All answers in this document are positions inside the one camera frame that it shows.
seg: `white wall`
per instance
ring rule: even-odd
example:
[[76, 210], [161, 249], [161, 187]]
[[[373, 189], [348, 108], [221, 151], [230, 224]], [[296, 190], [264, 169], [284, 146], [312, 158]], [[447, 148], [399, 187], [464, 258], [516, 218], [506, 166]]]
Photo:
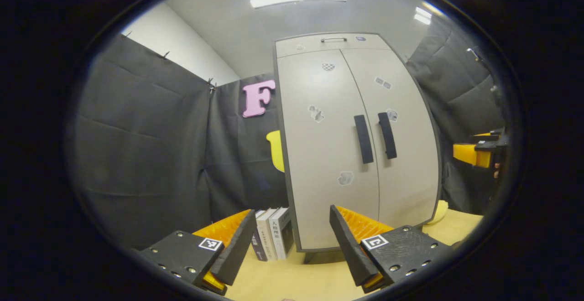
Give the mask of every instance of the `white wall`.
[[121, 33], [217, 85], [240, 79], [225, 60], [165, 3], [138, 17]]

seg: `book spine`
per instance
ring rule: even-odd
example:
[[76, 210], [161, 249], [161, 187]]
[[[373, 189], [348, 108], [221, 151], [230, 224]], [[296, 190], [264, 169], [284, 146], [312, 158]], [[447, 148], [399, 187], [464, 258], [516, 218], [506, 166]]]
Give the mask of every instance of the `book spine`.
[[254, 232], [254, 236], [252, 236], [252, 247], [259, 261], [267, 261], [266, 252], [263, 250], [263, 246], [261, 246], [261, 239], [259, 238], [257, 229]]
[[273, 246], [274, 244], [271, 241], [269, 224], [269, 220], [259, 222], [257, 225], [257, 232], [259, 233], [261, 246], [263, 246], [263, 251], [266, 254], [267, 261], [273, 261], [276, 259], [276, 254]]
[[274, 249], [279, 259], [286, 259], [284, 243], [282, 241], [282, 229], [280, 228], [280, 218], [270, 219], [271, 237], [274, 240]]

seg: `cabinet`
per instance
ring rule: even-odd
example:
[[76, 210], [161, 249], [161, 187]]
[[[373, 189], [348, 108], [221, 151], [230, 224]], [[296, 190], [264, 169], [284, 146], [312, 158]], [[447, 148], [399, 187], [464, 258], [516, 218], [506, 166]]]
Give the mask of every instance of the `cabinet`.
[[371, 33], [302, 36], [276, 41], [275, 56], [297, 249], [338, 247], [332, 204], [393, 227], [430, 220], [436, 135], [415, 81], [386, 42]]

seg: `white book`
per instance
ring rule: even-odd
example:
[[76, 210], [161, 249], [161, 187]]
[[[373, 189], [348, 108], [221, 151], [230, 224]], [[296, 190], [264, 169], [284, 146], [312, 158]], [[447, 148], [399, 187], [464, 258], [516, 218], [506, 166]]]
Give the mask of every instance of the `white book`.
[[271, 240], [269, 218], [276, 212], [276, 209], [267, 209], [259, 218], [256, 219], [257, 232], [261, 239], [261, 246], [266, 253], [267, 261], [274, 261], [278, 257], [274, 248], [274, 242]]
[[288, 237], [288, 234], [292, 236], [292, 230], [290, 229], [290, 232], [288, 232], [287, 229], [287, 226], [290, 224], [290, 212], [288, 211], [288, 208], [278, 209], [278, 211], [272, 214], [269, 221], [276, 255], [278, 256], [278, 259], [286, 259], [286, 255], [288, 255], [288, 251], [290, 251], [290, 246], [292, 246]]

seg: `wooden table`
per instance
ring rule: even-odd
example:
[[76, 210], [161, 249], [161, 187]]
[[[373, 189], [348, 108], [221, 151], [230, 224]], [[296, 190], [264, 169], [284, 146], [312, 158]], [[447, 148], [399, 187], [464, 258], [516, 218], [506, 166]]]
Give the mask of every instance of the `wooden table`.
[[[448, 209], [442, 220], [424, 226], [422, 232], [452, 245], [465, 238], [481, 218]], [[236, 301], [349, 301], [365, 295], [361, 287], [355, 286], [339, 253], [321, 253], [310, 263], [304, 264], [304, 253], [297, 253], [295, 246], [286, 260], [270, 262], [257, 260], [250, 247], [225, 296]]]

